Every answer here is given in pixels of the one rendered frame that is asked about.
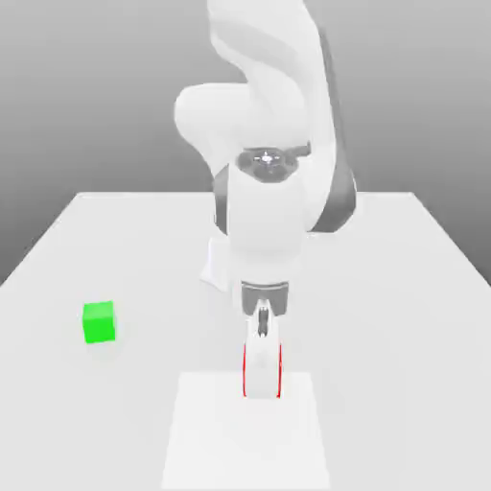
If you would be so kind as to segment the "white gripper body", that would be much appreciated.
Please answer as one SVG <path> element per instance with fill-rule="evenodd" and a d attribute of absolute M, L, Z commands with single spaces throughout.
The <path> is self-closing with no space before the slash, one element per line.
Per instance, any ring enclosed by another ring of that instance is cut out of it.
<path fill-rule="evenodd" d="M 276 317 L 266 299 L 259 299 L 247 319 L 244 393 L 247 398 L 276 398 L 280 390 L 280 338 Z"/>

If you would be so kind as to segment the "small green cube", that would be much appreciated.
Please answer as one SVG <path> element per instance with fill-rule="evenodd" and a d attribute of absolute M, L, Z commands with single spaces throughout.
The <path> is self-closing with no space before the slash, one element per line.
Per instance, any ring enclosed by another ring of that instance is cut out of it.
<path fill-rule="evenodd" d="M 82 328 L 86 343 L 115 340 L 116 330 L 113 302 L 85 303 L 82 312 Z"/>

